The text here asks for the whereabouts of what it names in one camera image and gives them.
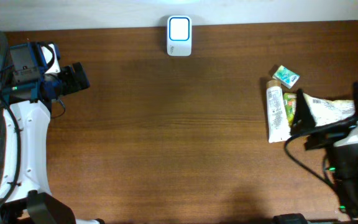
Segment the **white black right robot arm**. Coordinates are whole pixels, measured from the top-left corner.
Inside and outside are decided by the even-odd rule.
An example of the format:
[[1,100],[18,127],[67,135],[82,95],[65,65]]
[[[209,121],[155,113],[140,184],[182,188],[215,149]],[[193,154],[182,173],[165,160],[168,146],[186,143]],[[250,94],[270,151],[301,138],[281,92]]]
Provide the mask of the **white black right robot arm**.
[[[358,82],[352,85],[355,112],[348,118],[318,126],[302,89],[296,91],[296,111],[290,138],[284,143],[285,154],[298,166],[327,185],[339,200],[339,210],[351,221],[358,220]],[[299,161],[288,145],[306,137],[307,151],[324,149],[323,175]]]

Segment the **yellow white snack bag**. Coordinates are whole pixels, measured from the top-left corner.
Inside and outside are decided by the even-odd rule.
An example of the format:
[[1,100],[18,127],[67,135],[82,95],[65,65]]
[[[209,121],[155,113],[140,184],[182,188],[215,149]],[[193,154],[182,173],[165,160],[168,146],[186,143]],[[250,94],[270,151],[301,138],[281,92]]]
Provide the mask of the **yellow white snack bag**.
[[344,120],[355,113],[352,100],[325,100],[303,94],[316,126],[324,126]]

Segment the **teal white tissue pack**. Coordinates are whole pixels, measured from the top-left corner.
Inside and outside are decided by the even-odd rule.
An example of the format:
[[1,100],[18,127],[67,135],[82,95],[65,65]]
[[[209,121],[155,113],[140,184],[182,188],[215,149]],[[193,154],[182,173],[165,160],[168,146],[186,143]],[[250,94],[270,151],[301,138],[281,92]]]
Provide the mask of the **teal white tissue pack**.
[[291,89],[300,79],[300,76],[281,65],[272,75],[272,78],[278,80],[283,86],[287,87],[288,89]]

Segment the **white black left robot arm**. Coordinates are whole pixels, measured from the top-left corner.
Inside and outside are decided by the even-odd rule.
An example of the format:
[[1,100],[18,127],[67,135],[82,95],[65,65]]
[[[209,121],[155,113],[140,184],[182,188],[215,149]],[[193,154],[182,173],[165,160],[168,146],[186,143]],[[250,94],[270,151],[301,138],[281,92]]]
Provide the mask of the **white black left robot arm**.
[[52,196],[47,131],[52,105],[90,83],[80,63],[61,67],[53,42],[3,48],[0,57],[0,223],[78,223]]

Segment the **white tube tan cap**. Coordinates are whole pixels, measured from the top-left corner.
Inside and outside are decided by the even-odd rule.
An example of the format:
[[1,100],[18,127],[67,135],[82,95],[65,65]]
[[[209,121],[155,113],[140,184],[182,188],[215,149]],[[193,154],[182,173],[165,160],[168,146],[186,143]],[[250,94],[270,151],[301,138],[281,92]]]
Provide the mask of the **white tube tan cap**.
[[283,101],[283,91],[278,80],[267,82],[268,142],[282,142],[290,138],[290,127]]

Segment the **green drink pouch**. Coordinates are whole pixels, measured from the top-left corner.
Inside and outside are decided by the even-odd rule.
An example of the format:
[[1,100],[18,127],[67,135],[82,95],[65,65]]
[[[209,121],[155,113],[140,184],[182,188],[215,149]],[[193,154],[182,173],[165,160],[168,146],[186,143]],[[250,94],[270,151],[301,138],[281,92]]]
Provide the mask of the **green drink pouch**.
[[284,93],[283,101],[285,106],[285,111],[287,114],[287,120],[289,127],[292,126],[295,111],[296,111],[296,94],[295,93]]

